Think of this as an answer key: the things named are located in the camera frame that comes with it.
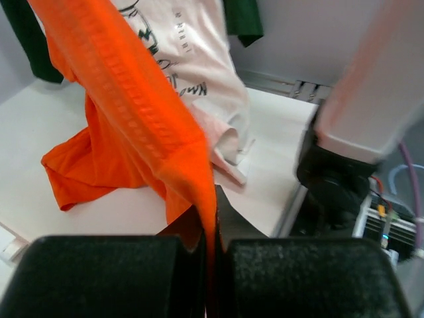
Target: orange t-shirt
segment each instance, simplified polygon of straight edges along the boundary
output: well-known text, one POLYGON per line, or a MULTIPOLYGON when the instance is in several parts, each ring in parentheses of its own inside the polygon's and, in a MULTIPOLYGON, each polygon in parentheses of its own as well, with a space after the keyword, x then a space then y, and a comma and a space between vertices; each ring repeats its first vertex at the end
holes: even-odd
POLYGON ((42 159, 60 208, 147 184, 166 200, 168 222, 197 207, 213 255, 206 139, 148 50, 109 0, 29 2, 53 64, 87 91, 88 127, 42 159))

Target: cable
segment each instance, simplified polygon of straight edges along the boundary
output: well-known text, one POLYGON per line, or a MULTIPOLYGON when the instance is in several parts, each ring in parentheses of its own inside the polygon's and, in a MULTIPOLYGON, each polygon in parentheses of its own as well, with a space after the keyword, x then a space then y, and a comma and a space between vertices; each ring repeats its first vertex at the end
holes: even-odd
MULTIPOLYGON (((424 170, 424 166, 420 165, 420 164, 414 164, 413 165, 414 168, 418 168, 418 169, 423 169, 424 170)), ((406 164, 400 164, 399 166, 393 168, 390 170, 389 172, 389 189, 390 192, 394 195, 398 194, 398 191, 396 189, 396 185, 395 185, 395 177, 397 176, 397 174, 403 170, 403 169, 407 169, 408 166, 406 164)))
POLYGON ((386 222, 383 225, 382 238, 380 241, 381 247, 387 249, 389 244, 389 232, 395 213, 391 210, 387 213, 386 222))
POLYGON ((380 192, 380 194, 383 194, 384 188, 383 188, 383 183, 381 182, 381 180, 374 176, 371 176, 371 178, 376 180, 377 186, 378 186, 378 192, 380 192))
POLYGON ((375 193, 380 198, 380 200, 382 200, 387 205, 386 208, 387 208, 388 212, 390 212, 392 210, 392 204, 389 201, 387 201, 386 199, 384 199, 381 194, 379 194, 377 191, 374 191, 374 190, 371 190, 371 192, 375 193))
MULTIPOLYGON (((371 200, 371 206, 373 204, 376 204, 378 207, 378 205, 381 204, 381 199, 374 192, 371 192, 371 195, 373 197, 371 200)), ((383 194, 382 197, 392 204, 393 210, 396 211, 396 213, 401 219, 411 223, 415 222, 415 212, 412 211, 412 209, 408 205, 406 205, 406 203, 403 202, 400 198, 386 193, 383 194)))
POLYGON ((417 233, 415 238, 415 247, 419 248, 422 244, 421 224, 419 222, 419 219, 421 218, 422 209, 421 192, 419 191, 418 176, 417 172, 413 167, 411 154, 409 153, 409 150, 404 141, 401 141, 399 143, 399 150, 402 153, 403 159, 405 160, 405 163, 409 170, 409 179, 411 180, 412 192, 415 201, 415 228, 417 233))

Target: white table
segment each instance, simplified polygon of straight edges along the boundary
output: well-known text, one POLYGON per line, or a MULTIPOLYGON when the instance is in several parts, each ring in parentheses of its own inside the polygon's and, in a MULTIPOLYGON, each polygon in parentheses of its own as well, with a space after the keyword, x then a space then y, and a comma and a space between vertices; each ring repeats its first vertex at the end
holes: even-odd
MULTIPOLYGON (((215 181, 233 207, 269 235, 295 183, 299 140, 314 106, 249 89, 256 142, 245 160, 248 183, 215 181)), ((155 234, 166 226, 164 202, 148 187, 118 189, 61 212, 40 164, 43 154, 86 126, 84 91, 41 81, 0 105, 0 223, 32 241, 52 234, 155 234)), ((12 274, 0 264, 0 292, 12 274)))

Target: white surface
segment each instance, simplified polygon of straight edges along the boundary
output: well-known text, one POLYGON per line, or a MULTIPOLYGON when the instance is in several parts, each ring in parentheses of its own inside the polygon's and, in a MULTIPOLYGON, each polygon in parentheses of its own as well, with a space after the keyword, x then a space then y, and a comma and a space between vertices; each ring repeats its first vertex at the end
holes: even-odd
POLYGON ((236 68, 333 85, 384 0, 259 0, 264 37, 243 48, 231 39, 236 68))
POLYGON ((420 119, 423 16, 424 1, 387 1, 318 116, 320 147, 375 164, 420 119))
POLYGON ((0 254, 0 258, 6 263, 13 263, 13 260, 28 246, 28 242, 13 240, 0 254))
MULTIPOLYGON (((215 177, 233 206, 270 234, 295 183, 297 147, 314 106, 251 89, 249 94, 256 142, 245 158, 248 182, 241 188, 215 177)), ((58 209, 40 159, 86 126, 83 95, 76 84, 54 90, 35 81, 0 106, 0 222, 28 241, 51 234, 157 233, 166 226, 165 208, 148 187, 118 189, 67 213, 58 209)), ((10 275, 2 266, 0 289, 10 275)))
POLYGON ((0 6, 0 103, 34 81, 27 56, 0 6))
POLYGON ((14 271, 15 269, 11 265, 6 264, 6 262, 0 260, 0 300, 3 298, 7 284, 12 278, 14 271))
POLYGON ((0 257, 6 248, 16 239, 16 236, 0 226, 0 257))

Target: red wire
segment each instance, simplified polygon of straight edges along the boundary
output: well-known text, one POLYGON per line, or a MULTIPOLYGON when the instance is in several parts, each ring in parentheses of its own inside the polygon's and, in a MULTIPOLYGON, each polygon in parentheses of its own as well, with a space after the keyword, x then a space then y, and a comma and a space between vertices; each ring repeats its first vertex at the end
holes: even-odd
POLYGON ((371 178, 376 180, 377 186, 378 186, 378 192, 380 192, 380 194, 383 194, 384 188, 383 188, 383 183, 381 182, 381 180, 374 176, 371 176, 371 178))
POLYGON ((384 199, 382 197, 382 195, 379 194, 377 191, 374 191, 374 190, 371 190, 371 191, 374 192, 376 195, 378 195, 378 197, 380 198, 380 200, 382 200, 385 204, 387 204, 388 211, 391 211, 392 210, 392 204, 389 201, 387 201, 386 199, 384 199))

